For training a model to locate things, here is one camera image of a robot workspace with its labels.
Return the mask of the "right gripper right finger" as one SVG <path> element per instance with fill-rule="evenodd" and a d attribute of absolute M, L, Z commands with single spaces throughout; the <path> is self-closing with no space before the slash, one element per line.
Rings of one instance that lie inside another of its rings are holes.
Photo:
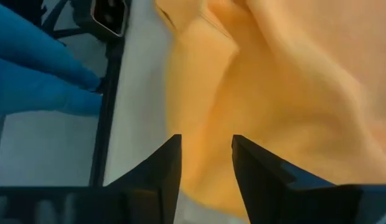
<path fill-rule="evenodd" d="M 332 184 L 278 157 L 242 135 L 232 160 L 250 223 L 337 223 L 338 213 L 309 192 Z"/>

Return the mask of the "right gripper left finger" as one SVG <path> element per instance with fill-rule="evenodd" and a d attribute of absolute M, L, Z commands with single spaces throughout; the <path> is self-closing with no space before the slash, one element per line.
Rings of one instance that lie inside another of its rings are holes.
<path fill-rule="evenodd" d="M 182 136 L 173 135 L 108 188 L 120 193 L 121 223 L 173 224 L 182 170 Z"/>

